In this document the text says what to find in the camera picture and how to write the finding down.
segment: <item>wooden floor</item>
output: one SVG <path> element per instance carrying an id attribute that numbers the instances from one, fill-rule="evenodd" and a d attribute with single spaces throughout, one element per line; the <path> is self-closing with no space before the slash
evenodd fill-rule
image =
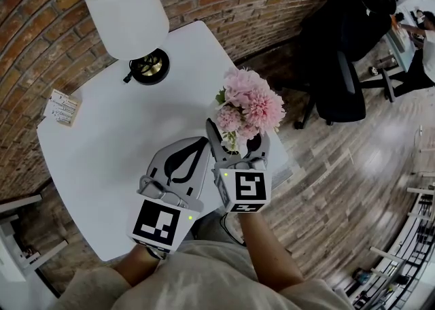
<path id="1" fill-rule="evenodd" d="M 373 61 L 385 51 L 381 44 L 368 58 Z M 250 60 L 250 67 L 255 64 Z M 361 76 L 369 64 L 357 64 Z M 427 135 L 427 128 L 434 126 L 434 93 L 422 90 L 390 104 L 381 90 L 368 90 L 365 120 L 327 126 L 314 113 L 306 129 L 297 131 L 293 122 L 302 116 L 307 96 L 283 91 L 288 113 L 279 137 L 293 174 L 274 190 L 264 214 L 307 277 L 343 286 L 357 267 L 369 269 L 376 262 L 370 246 L 385 249 L 395 239 L 415 200 L 405 188 L 420 183 L 411 175 L 419 157 L 417 131 L 422 124 Z M 426 143 L 434 142 L 426 137 Z M 435 171 L 435 164 L 428 171 Z M 26 245 L 41 252 L 68 240 L 69 246 L 41 268 L 62 292 L 76 269 L 103 263 L 81 236 L 56 188 L 51 185 L 42 195 L 41 203 L 19 211 L 24 218 L 17 229 Z"/>

